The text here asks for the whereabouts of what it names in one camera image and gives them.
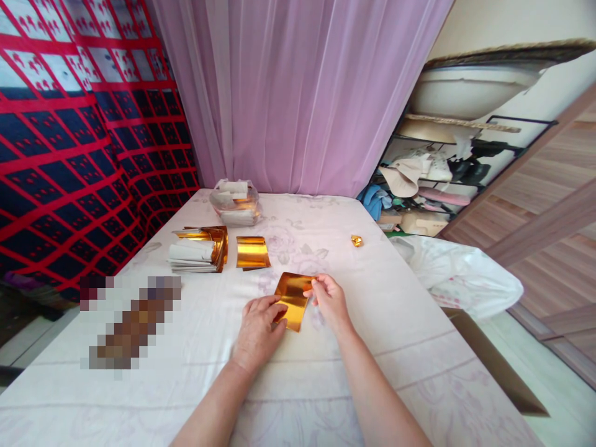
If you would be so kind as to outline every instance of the pink curtain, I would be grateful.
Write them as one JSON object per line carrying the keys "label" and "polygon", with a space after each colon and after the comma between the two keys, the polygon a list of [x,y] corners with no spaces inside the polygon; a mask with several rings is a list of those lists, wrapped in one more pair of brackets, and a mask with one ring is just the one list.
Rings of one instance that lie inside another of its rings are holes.
{"label": "pink curtain", "polygon": [[154,0],[204,186],[355,197],[452,1]]}

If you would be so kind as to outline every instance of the clear plastic bag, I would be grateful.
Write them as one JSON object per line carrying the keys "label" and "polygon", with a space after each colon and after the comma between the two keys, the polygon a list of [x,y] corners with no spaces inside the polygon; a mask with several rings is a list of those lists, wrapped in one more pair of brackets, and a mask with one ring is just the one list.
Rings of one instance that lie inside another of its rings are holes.
{"label": "clear plastic bag", "polygon": [[508,309],[523,294],[520,280],[479,248],[424,236],[390,241],[443,307],[482,320]]}
{"label": "clear plastic bag", "polygon": [[261,217],[259,193],[250,180],[220,180],[209,202],[228,227],[252,227]]}

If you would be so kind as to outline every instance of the wooden cabinet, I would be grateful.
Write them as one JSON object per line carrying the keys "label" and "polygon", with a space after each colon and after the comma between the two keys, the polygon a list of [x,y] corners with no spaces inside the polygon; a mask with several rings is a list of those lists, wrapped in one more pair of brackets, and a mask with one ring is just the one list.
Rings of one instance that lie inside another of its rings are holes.
{"label": "wooden cabinet", "polygon": [[510,309],[596,388],[596,84],[441,233],[524,285]]}

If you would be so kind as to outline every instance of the left hand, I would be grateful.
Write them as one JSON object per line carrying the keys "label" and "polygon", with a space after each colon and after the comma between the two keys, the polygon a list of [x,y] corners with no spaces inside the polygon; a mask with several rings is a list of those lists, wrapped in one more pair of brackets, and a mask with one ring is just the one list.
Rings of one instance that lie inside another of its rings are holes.
{"label": "left hand", "polygon": [[285,318],[275,329],[271,326],[278,313],[287,311],[287,306],[278,303],[279,300],[279,296],[253,299],[242,310],[242,325],[231,361],[251,375],[256,375],[268,362],[286,332]]}

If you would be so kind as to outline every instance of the table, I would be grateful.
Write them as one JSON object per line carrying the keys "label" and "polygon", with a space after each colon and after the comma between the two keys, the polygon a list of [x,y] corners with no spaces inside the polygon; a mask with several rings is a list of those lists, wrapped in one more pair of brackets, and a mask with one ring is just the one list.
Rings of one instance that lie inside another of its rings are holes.
{"label": "table", "polygon": [[[329,273],[344,287],[354,326],[435,446],[540,445],[362,205],[345,197],[262,194],[262,220],[229,229],[223,273],[183,277],[178,308],[138,369],[85,369],[89,346],[147,277],[171,275],[171,232],[220,223],[209,193],[198,191],[119,273],[121,288],[81,312],[0,396],[1,444],[168,444],[229,359],[242,307],[289,271]],[[235,268],[236,236],[251,235],[265,237],[272,268]],[[255,382],[232,445],[362,443],[337,343],[308,306],[300,333],[285,334]]]}

